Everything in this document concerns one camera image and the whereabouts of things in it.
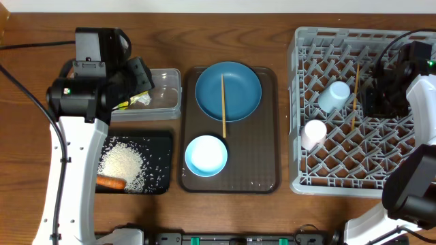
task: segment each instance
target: green connector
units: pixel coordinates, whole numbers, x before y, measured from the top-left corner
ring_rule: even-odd
[[[286,238],[280,238],[279,239],[279,245],[287,245],[287,239]]]
[[[191,245],[200,245],[200,238],[191,238]]]

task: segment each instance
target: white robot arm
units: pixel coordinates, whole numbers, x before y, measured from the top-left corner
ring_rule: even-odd
[[[396,69],[376,72],[380,84],[365,95],[370,101],[367,111],[376,115],[404,115],[410,105],[417,149],[386,181],[383,202],[347,222],[343,241],[348,245],[383,244],[404,233],[399,227],[418,231],[436,225],[436,203],[424,198],[436,174],[435,148],[430,147],[436,144],[436,76],[431,51],[431,45],[421,42],[404,45]]]
[[[128,37],[120,29],[76,29],[76,60],[65,64],[47,91],[48,111],[57,121],[69,152],[61,175],[61,144],[53,127],[52,160],[46,203],[34,245],[143,245],[139,229],[116,229],[95,239],[94,196],[97,166],[114,106],[154,87],[140,57],[129,60]],[[67,78],[74,66],[74,78]],[[58,186],[63,181],[59,220],[54,220]],[[58,225],[57,233],[53,223]]]
[[[414,115],[415,144],[436,144],[436,76],[418,75],[407,89],[407,100]],[[383,244],[393,238],[402,235],[405,231],[394,233],[379,241],[397,227],[406,227],[412,231],[419,231],[421,228],[415,223],[402,219],[388,217],[388,211],[382,203],[360,216],[349,220],[345,225],[344,242],[348,245]]]

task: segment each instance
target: carrot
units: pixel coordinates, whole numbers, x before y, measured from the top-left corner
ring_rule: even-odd
[[[112,189],[123,190],[125,188],[125,180],[97,175],[97,184],[106,186]]]

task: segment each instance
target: gray dish rack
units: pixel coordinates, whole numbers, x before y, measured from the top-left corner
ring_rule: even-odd
[[[353,111],[351,93],[345,107],[327,114],[318,95],[332,82],[346,82],[354,91],[357,63],[359,91],[372,86],[371,66],[382,50],[406,31],[300,27],[287,50],[290,94],[290,187],[298,194],[380,198],[386,179],[414,150],[414,122],[405,118],[364,117],[361,104]],[[433,45],[436,33],[414,33],[399,40],[383,56],[387,68],[395,66],[399,48],[419,40]],[[351,130],[352,117],[356,128]],[[323,146],[301,147],[300,130],[319,119],[328,135]]]

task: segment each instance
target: chopsticks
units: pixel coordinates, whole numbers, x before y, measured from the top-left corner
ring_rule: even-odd
[[[357,87],[359,86],[359,71],[360,71],[360,64],[357,63],[357,74],[356,74],[356,84],[354,85],[354,94],[356,95],[353,100],[353,112],[356,111],[356,104],[357,104]],[[353,116],[352,119],[352,131],[354,130],[354,123],[356,122],[356,117]]]
[[[224,74],[221,74],[221,107],[223,108],[223,138],[225,135],[225,99],[224,99]]]

